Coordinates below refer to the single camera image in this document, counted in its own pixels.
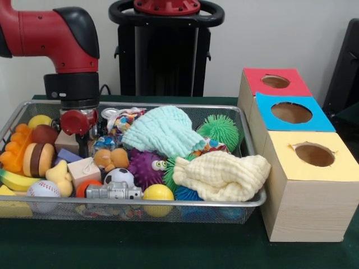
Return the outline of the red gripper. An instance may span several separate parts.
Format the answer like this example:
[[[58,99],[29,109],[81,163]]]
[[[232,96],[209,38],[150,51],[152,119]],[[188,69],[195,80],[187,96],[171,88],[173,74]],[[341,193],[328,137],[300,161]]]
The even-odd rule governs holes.
[[[60,126],[67,135],[77,135],[79,144],[79,156],[83,159],[89,157],[89,134],[88,132],[98,121],[98,110],[92,109],[71,109],[60,110]]]

